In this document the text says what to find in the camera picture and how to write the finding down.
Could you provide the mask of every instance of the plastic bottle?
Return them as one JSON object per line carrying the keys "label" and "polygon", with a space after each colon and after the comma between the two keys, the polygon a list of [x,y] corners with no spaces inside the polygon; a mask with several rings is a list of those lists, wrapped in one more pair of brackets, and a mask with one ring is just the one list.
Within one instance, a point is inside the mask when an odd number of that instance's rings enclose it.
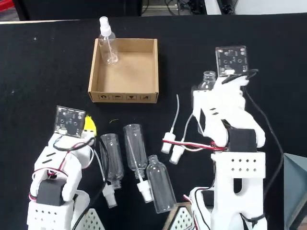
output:
{"label": "plastic bottle", "polygon": [[[124,167],[120,154],[118,136],[114,133],[108,133],[102,135],[100,138],[105,144],[109,155],[109,174],[107,179],[111,182],[114,189],[120,189],[120,180],[124,177]],[[101,154],[101,157],[102,162],[106,162],[106,155]]]}
{"label": "plastic bottle", "polygon": [[216,81],[214,71],[205,71],[203,73],[203,80],[198,85],[198,90],[212,90]]}
{"label": "plastic bottle", "polygon": [[111,31],[107,17],[101,17],[99,47],[102,60],[107,65],[113,65],[118,62],[118,47],[115,34]]}
{"label": "plastic bottle", "polygon": [[176,204],[176,199],[166,166],[157,155],[149,156],[146,170],[156,213],[168,212]]}
{"label": "plastic bottle", "polygon": [[134,171],[136,179],[144,178],[144,170],[148,163],[141,130],[139,124],[124,127],[128,166]]}

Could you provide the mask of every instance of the spray nozzle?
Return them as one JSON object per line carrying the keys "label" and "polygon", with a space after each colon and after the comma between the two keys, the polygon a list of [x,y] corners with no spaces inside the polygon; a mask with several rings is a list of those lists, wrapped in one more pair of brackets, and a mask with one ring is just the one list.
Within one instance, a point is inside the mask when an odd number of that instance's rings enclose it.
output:
{"label": "spray nozzle", "polygon": [[111,35],[112,31],[111,31],[111,27],[109,25],[109,20],[107,17],[101,17],[99,19],[100,22],[100,33],[102,36],[104,37],[108,37]]}

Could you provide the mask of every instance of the yellow part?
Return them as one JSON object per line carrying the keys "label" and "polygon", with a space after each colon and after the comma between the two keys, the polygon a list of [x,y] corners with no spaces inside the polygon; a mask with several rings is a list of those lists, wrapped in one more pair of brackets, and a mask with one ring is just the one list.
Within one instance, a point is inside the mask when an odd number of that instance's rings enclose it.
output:
{"label": "yellow part", "polygon": [[97,135],[97,129],[94,121],[89,115],[85,117],[84,131],[93,131],[95,136]]}

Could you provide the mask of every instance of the black table surface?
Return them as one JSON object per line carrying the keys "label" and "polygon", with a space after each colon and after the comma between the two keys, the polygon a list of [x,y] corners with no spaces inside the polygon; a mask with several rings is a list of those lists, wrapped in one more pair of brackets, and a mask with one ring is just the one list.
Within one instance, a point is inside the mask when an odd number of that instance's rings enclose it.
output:
{"label": "black table surface", "polygon": [[[215,47],[246,45],[250,68],[260,70],[248,90],[269,117],[284,151],[306,155],[307,14],[263,16],[182,16],[112,18],[118,37],[157,38],[160,95],[157,104],[92,103],[87,94],[98,20],[0,25],[0,189],[1,229],[27,229],[28,192],[34,162],[52,135],[55,108],[87,111],[100,134],[119,135],[125,176],[116,191],[118,206],[108,209],[103,197],[95,208],[107,230],[161,229],[167,213],[145,204],[134,173],[127,167],[123,131],[143,126],[147,155],[157,154],[169,171],[176,199],[213,179],[210,151],[185,153],[178,165],[160,152],[161,139],[181,109],[175,132],[183,134],[191,113],[190,89],[205,70],[215,70]],[[247,111],[266,132],[267,178],[280,154],[263,117],[247,100]],[[204,142],[195,121],[186,140]],[[97,162],[83,172],[80,189],[93,197],[102,184]],[[283,228],[283,173],[265,201],[269,229]]]}

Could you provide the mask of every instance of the open cardboard box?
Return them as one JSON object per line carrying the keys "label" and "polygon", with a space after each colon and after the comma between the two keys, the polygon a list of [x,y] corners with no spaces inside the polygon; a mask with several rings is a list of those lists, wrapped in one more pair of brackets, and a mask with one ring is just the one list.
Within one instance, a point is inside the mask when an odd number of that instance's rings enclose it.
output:
{"label": "open cardboard box", "polygon": [[92,102],[156,103],[157,39],[117,39],[119,61],[105,65],[95,40],[88,93]]}

